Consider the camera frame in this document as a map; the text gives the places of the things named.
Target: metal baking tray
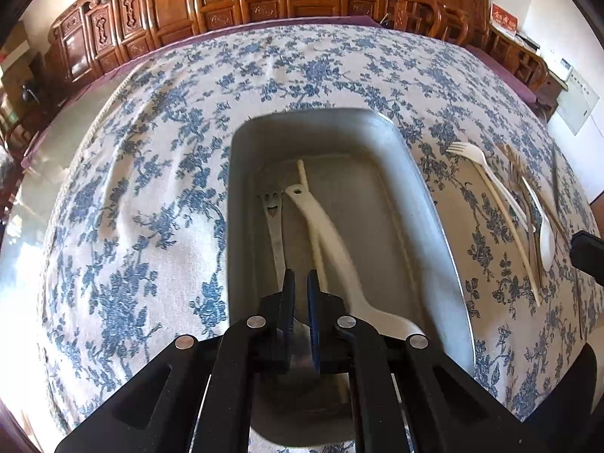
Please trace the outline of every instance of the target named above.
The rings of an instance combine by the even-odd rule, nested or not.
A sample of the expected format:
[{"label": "metal baking tray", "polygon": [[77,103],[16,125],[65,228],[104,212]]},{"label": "metal baking tray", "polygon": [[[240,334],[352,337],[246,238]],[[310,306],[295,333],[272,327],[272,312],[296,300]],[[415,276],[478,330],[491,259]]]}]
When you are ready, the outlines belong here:
[{"label": "metal baking tray", "polygon": [[[472,329],[439,215],[400,132],[370,110],[274,113],[235,132],[228,184],[230,321],[253,314],[262,296],[280,290],[260,196],[300,183],[299,158],[310,192],[350,252],[368,302],[412,320],[431,345],[472,374]],[[308,228],[285,194],[282,213],[286,265],[296,275],[295,316],[307,323],[306,275],[313,269]],[[346,301],[330,261],[324,262],[329,292]],[[350,406],[336,388],[333,377],[258,377],[252,427],[285,446],[353,439]]]}]

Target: white plastic fork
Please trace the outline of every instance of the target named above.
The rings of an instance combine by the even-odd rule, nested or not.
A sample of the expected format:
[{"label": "white plastic fork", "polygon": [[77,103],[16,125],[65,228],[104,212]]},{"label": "white plastic fork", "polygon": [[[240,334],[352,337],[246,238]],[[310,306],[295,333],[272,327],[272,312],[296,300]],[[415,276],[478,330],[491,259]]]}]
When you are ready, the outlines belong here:
[{"label": "white plastic fork", "polygon": [[518,218],[518,222],[520,226],[524,229],[524,231],[529,231],[529,225],[527,223],[526,213],[522,210],[522,208],[518,205],[514,197],[510,194],[507,188],[502,184],[502,182],[497,178],[495,173],[488,166],[487,158],[484,156],[484,152],[478,146],[473,145],[472,143],[464,143],[461,141],[455,141],[451,143],[451,146],[447,148],[448,153],[452,153],[455,155],[463,156],[468,160],[472,160],[474,163],[479,164],[484,168],[488,178],[490,178],[491,182],[497,187],[497,190],[501,193],[501,195],[505,198],[508,204],[512,207],[512,210],[516,214]]}]

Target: metal screw head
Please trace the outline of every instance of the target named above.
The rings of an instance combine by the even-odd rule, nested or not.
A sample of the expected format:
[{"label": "metal screw head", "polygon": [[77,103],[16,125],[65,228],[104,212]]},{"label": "metal screw head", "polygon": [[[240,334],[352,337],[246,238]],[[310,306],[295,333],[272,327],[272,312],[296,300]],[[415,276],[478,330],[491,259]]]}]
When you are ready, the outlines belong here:
[{"label": "metal screw head", "polygon": [[428,347],[428,340],[425,335],[415,334],[409,337],[409,344],[415,349],[425,349]]},{"label": "metal screw head", "polygon": [[342,328],[352,328],[356,325],[356,320],[353,316],[343,315],[337,319],[337,325]]},{"label": "metal screw head", "polygon": [[248,319],[248,327],[250,328],[261,328],[265,326],[265,323],[267,323],[267,321],[260,315],[251,316]]},{"label": "metal screw head", "polygon": [[190,335],[181,335],[176,340],[176,347],[178,349],[189,349],[194,343],[195,340]]}]

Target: blue floral tablecloth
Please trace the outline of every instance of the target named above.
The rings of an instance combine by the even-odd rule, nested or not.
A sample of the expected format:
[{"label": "blue floral tablecloth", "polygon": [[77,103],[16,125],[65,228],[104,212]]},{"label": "blue floral tablecloth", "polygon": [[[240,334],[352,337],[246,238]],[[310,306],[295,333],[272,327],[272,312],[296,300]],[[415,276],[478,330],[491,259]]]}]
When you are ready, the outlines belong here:
[{"label": "blue floral tablecloth", "polygon": [[[561,221],[569,234],[597,233],[573,172],[529,108],[456,46],[376,28],[277,27],[145,62],[80,146],[46,234],[39,309],[49,406],[64,433],[177,334],[225,331],[231,137],[251,116],[307,107],[366,107],[400,127],[465,288],[476,380],[524,419],[564,375],[602,310],[602,287],[579,275],[575,291],[558,237],[537,308],[487,188],[469,162],[446,153],[452,141],[474,142],[507,181],[495,144],[509,143],[551,199],[557,151]],[[252,432],[250,451],[298,450]]]}]

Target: wooden chair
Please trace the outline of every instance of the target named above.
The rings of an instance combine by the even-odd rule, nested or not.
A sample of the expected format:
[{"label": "wooden chair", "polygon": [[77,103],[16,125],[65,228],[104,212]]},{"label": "wooden chair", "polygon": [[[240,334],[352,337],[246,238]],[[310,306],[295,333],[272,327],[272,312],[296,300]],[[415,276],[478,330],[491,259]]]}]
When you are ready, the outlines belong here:
[{"label": "wooden chair", "polygon": [[436,0],[377,0],[373,19],[397,31],[440,39],[448,22]]},{"label": "wooden chair", "polygon": [[442,5],[446,13],[447,25],[440,39],[465,48],[473,35],[473,24],[470,15],[460,8]]}]

